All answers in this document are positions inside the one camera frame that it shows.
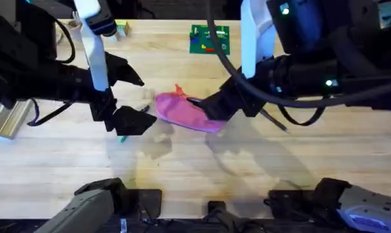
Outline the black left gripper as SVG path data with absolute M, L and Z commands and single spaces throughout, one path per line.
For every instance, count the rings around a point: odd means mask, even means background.
M 157 117 L 128 106 L 117 109 L 117 99 L 111 87 L 117 81 L 140 87 L 145 83 L 127 59 L 108 52 L 105 52 L 105 59 L 109 86 L 103 91 L 93 87 L 90 69 L 63 66 L 64 71 L 68 73 L 60 77 L 61 84 L 56 91 L 56 99 L 62 101 L 63 105 L 52 112 L 52 117 L 56 117 L 75 103 L 88 104 L 93 120 L 103 122 L 106 131 L 115 130 L 118 136 L 142 135 L 157 121 Z

